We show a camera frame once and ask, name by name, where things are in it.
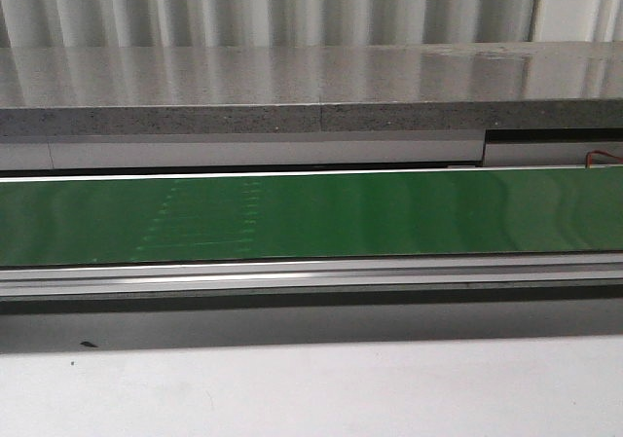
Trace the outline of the green conveyor belt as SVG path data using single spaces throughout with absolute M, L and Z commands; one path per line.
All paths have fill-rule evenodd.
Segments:
M 620 167 L 6 180 L 1 263 L 618 251 Z

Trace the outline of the white pleated curtain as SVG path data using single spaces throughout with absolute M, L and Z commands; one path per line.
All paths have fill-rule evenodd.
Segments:
M 622 0 L 1 0 L 17 47 L 611 42 Z

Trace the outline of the aluminium conveyor front rail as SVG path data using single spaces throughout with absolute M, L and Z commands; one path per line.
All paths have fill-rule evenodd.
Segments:
M 4 301 L 322 288 L 596 286 L 622 281 L 616 252 L 383 257 L 5 269 Z

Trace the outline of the silver conveyor rear rail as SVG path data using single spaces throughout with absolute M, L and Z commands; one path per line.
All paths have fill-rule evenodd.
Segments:
M 582 165 L 622 154 L 621 128 L 14 136 L 1 174 L 156 174 Z

